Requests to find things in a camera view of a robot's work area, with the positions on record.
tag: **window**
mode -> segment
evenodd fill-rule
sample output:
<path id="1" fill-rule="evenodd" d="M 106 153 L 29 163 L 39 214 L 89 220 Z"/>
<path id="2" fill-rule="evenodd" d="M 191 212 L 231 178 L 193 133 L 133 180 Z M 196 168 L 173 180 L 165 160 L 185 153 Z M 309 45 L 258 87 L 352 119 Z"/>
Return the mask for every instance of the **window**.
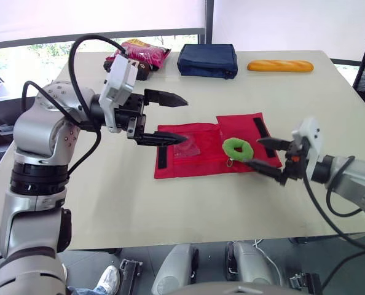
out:
<path id="1" fill-rule="evenodd" d="M 118 43 L 131 38 L 114 39 Z M 198 35 L 138 37 L 143 42 L 180 51 L 184 44 L 197 44 Z M 25 81 L 32 80 L 43 86 L 52 82 L 68 61 L 73 42 L 35 44 L 0 49 L 0 77 L 14 98 L 21 95 Z M 86 41 L 80 52 L 113 52 L 115 48 L 102 41 Z M 28 95 L 35 95 L 30 87 Z"/>
<path id="2" fill-rule="evenodd" d="M 337 65 L 337 64 L 335 64 L 334 66 L 336 66 L 338 72 L 340 72 L 340 74 L 343 75 L 345 80 L 348 81 L 350 85 L 353 85 L 357 73 L 359 71 L 359 66 Z"/>

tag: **baguette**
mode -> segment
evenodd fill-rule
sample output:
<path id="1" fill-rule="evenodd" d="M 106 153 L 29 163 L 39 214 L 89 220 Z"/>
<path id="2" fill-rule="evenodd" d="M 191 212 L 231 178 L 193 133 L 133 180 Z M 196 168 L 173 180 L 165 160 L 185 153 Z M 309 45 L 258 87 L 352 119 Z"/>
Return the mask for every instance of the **baguette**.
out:
<path id="1" fill-rule="evenodd" d="M 310 72 L 313 64 L 305 60 L 253 60 L 248 63 L 250 71 Z"/>

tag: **red pouch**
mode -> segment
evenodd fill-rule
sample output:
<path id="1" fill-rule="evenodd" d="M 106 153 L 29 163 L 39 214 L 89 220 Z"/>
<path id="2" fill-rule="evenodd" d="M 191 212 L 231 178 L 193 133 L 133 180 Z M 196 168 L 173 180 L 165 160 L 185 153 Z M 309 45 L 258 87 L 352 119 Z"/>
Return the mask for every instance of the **red pouch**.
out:
<path id="1" fill-rule="evenodd" d="M 218 124 L 193 123 L 185 125 L 159 125 L 158 131 L 173 132 L 188 138 L 174 146 L 159 147 L 155 178 L 174 178 L 220 173 L 253 171 L 247 165 L 234 161 L 226 166 L 228 157 L 222 150 L 224 140 L 236 137 L 250 143 L 254 158 L 281 167 L 273 150 L 266 150 L 256 142 L 270 136 L 264 125 L 262 113 L 252 115 L 217 116 Z"/>

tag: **green ring toy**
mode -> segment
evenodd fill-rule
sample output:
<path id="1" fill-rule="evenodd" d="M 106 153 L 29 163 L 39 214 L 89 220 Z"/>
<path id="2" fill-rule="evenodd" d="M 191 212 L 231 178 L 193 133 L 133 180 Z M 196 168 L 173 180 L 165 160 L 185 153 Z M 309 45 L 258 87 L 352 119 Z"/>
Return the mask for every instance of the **green ring toy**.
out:
<path id="1" fill-rule="evenodd" d="M 241 148 L 242 151 L 239 152 L 235 150 L 238 148 Z M 228 157 L 239 162 L 247 162 L 248 160 L 251 160 L 254 155 L 254 150 L 251 145 L 240 138 L 232 137 L 225 140 L 222 144 L 222 149 Z"/>

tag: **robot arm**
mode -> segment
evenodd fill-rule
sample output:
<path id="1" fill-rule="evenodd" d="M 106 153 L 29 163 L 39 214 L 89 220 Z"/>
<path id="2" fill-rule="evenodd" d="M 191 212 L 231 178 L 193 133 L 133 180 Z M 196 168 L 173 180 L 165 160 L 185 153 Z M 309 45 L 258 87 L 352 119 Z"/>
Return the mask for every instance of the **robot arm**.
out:
<path id="1" fill-rule="evenodd" d="M 305 119 L 292 132 L 292 136 L 294 141 L 276 138 L 259 140 L 266 148 L 286 151 L 283 170 L 256 159 L 251 160 L 248 165 L 259 173 L 273 177 L 284 186 L 288 178 L 303 178 L 303 164 L 308 179 L 322 183 L 326 188 L 330 186 L 331 191 L 353 202 L 365 212 L 365 161 L 330 155 L 321 157 L 319 153 L 323 139 L 314 118 Z"/>
<path id="2" fill-rule="evenodd" d="M 168 146 L 186 140 L 174 133 L 144 132 L 145 105 L 183 106 L 187 102 L 155 90 L 131 93 L 135 78 L 136 68 L 119 56 L 100 95 L 81 88 L 92 119 L 110 132 L 126 131 L 128 139 L 141 145 Z M 5 258 L 0 265 L 0 294 L 70 294 L 57 256 L 71 240 L 71 212 L 62 206 L 68 164 L 80 130 L 90 130 L 91 120 L 70 82 L 57 81 L 44 90 L 74 120 L 38 93 L 33 106 L 15 124 L 15 163 L 0 225 L 0 252 Z"/>

